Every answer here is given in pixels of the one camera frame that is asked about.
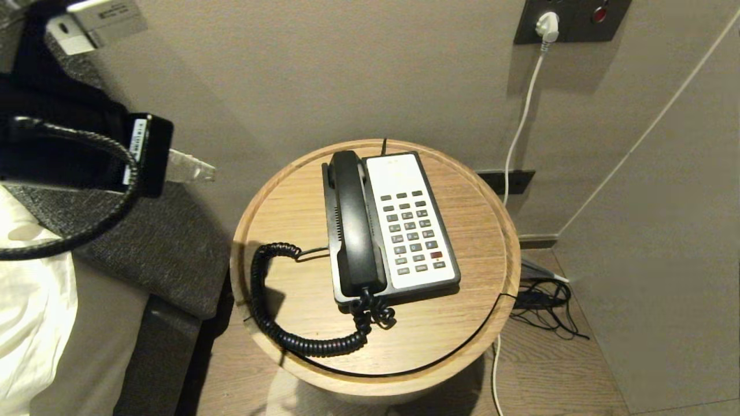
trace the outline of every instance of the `black handset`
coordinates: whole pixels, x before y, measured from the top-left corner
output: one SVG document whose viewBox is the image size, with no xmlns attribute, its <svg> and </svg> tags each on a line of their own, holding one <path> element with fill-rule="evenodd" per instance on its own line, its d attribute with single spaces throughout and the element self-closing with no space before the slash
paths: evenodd
<svg viewBox="0 0 740 416">
<path fill-rule="evenodd" d="M 370 218 L 377 216 L 373 204 L 366 203 L 363 165 L 352 151 L 336 152 L 325 168 L 329 189 L 334 192 L 334 226 L 340 244 L 337 265 L 342 293 L 358 297 L 364 289 L 382 292 L 387 285 L 381 248 L 374 239 Z"/>
</svg>

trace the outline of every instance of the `wooden tabletop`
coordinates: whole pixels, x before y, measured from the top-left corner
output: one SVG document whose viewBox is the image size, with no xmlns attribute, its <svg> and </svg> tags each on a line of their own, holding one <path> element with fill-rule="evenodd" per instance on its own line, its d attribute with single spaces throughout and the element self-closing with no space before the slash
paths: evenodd
<svg viewBox="0 0 740 416">
<path fill-rule="evenodd" d="M 480 356 L 501 330 L 513 302 L 509 297 L 499 299 L 499 294 L 515 294 L 519 284 L 519 242 L 491 189 L 469 168 L 441 152 L 388 141 L 388 153 L 415 150 L 420 154 L 460 266 L 459 292 L 394 306 L 397 324 L 390 330 L 373 326 L 368 343 L 349 355 L 300 358 L 281 351 L 261 333 L 248 319 L 252 254 L 259 245 L 278 241 L 302 249 L 325 246 L 321 164 L 341 150 L 354 150 L 360 157 L 377 155 L 381 144 L 381 139 L 336 144 L 281 170 L 247 207 L 232 249 L 235 300 L 258 345 L 297 377 L 349 395 L 401 395 L 456 374 Z M 352 316 L 340 312 L 334 302 L 328 257 L 301 263 L 276 258 L 266 285 L 275 320 L 285 330 L 317 339 L 354 331 Z"/>
</svg>

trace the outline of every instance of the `white plug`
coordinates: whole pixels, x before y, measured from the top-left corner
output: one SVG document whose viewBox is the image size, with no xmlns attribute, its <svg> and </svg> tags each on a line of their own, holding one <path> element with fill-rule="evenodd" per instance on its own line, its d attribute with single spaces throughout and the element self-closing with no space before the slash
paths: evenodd
<svg viewBox="0 0 740 416">
<path fill-rule="evenodd" d="M 546 51 L 550 44 L 557 40 L 558 21 L 560 17 L 555 12 L 547 12 L 539 17 L 535 30 L 542 37 L 542 51 Z"/>
</svg>

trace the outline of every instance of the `barcode sticker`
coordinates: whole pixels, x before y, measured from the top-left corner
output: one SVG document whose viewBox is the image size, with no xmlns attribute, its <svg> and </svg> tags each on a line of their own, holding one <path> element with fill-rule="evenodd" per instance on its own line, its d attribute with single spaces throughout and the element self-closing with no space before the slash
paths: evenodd
<svg viewBox="0 0 740 416">
<path fill-rule="evenodd" d="M 129 145 L 129 151 L 134 155 L 136 161 L 141 160 L 141 149 L 144 147 L 144 142 L 147 135 L 147 120 L 140 118 L 134 121 L 134 128 L 131 132 L 131 144 Z M 129 184 L 129 177 L 131 176 L 131 168 L 126 166 L 124 170 L 124 185 Z"/>
</svg>

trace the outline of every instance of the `wall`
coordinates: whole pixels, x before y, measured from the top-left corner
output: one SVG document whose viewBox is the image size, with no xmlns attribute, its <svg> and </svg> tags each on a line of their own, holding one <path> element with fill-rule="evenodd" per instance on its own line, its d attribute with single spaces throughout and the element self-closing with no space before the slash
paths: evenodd
<svg viewBox="0 0 740 416">
<path fill-rule="evenodd" d="M 737 13 L 555 247 L 631 412 L 740 414 Z"/>
<path fill-rule="evenodd" d="M 198 186 L 231 233 L 271 175 L 342 140 L 436 147 L 502 169 L 538 46 L 520 1 L 139 1 L 149 30 L 94 53 L 113 95 L 215 164 Z M 731 1 L 635 0 L 614 41 L 558 44 L 515 167 L 520 234 L 557 234 L 716 38 Z"/>
</svg>

